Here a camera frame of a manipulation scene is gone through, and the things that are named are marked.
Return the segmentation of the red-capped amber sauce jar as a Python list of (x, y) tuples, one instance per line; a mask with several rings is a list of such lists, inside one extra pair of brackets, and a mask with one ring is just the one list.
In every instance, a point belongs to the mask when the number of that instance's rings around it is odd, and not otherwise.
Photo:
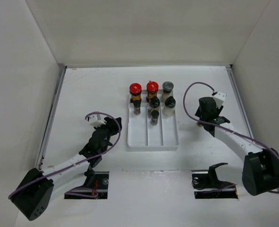
[(129, 86), (129, 93), (131, 95), (130, 102), (133, 103), (136, 100), (141, 101), (142, 86), (139, 83), (132, 83)]

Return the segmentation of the small black-capped spice jar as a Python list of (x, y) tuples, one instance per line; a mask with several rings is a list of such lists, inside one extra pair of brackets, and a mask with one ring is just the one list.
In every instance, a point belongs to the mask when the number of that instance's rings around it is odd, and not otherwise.
[(134, 114), (139, 115), (141, 113), (141, 100), (135, 100), (133, 102)]

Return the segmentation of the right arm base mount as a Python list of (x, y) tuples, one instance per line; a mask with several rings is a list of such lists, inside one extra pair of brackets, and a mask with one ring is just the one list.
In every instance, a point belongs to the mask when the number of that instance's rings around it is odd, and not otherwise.
[(221, 181), (217, 176), (216, 169), (224, 165), (227, 163), (214, 164), (207, 170), (192, 171), (195, 199), (238, 199), (236, 184)]

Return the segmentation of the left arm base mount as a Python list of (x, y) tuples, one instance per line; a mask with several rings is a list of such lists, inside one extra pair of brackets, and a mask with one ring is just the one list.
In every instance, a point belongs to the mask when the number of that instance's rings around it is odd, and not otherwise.
[(109, 172), (92, 172), (86, 175), (83, 185), (64, 194), (65, 200), (106, 200), (108, 198)]

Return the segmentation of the silver-capped spice bottle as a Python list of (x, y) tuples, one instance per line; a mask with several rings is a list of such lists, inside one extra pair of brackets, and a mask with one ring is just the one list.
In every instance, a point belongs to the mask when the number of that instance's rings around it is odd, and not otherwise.
[(170, 81), (163, 82), (163, 84), (162, 84), (162, 95), (161, 95), (161, 100), (163, 102), (165, 102), (167, 98), (172, 96), (173, 88), (174, 88), (174, 84), (172, 82), (170, 82)]

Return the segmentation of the black-capped beige bottle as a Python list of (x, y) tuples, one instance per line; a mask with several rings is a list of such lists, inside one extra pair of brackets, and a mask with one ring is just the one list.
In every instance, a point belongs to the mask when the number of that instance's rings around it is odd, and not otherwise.
[(148, 113), (151, 114), (152, 111), (154, 111), (154, 110), (159, 111), (159, 109), (160, 109), (160, 100), (157, 96), (153, 96), (149, 100)]
[(173, 96), (168, 97), (165, 100), (164, 107), (163, 107), (163, 114), (167, 117), (170, 117), (174, 114), (176, 107), (176, 100)]

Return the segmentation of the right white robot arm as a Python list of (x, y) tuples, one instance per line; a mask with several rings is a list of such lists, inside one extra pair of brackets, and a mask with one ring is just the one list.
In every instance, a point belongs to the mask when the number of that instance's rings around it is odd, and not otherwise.
[(199, 99), (195, 116), (203, 121), (203, 128), (228, 146), (244, 163), (242, 183), (246, 191), (256, 196), (279, 188), (279, 161), (267, 148), (236, 135), (230, 121), (220, 116), (223, 107), (217, 107), (212, 97)]

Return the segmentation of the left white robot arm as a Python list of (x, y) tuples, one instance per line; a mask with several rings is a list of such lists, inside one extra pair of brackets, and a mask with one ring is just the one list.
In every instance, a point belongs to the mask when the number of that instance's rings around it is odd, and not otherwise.
[(102, 160), (102, 155), (110, 151), (116, 143), (111, 143), (112, 136), (121, 135), (122, 119), (108, 114), (99, 122), (99, 112), (88, 114), (85, 119), (94, 127), (94, 132), (87, 144), (74, 157), (62, 164), (45, 170), (29, 170), (19, 186), (9, 195), (9, 200), (29, 220), (40, 217), (47, 209), (53, 193), (78, 176), (78, 183), (83, 188), (90, 188), (94, 183), (94, 171)]

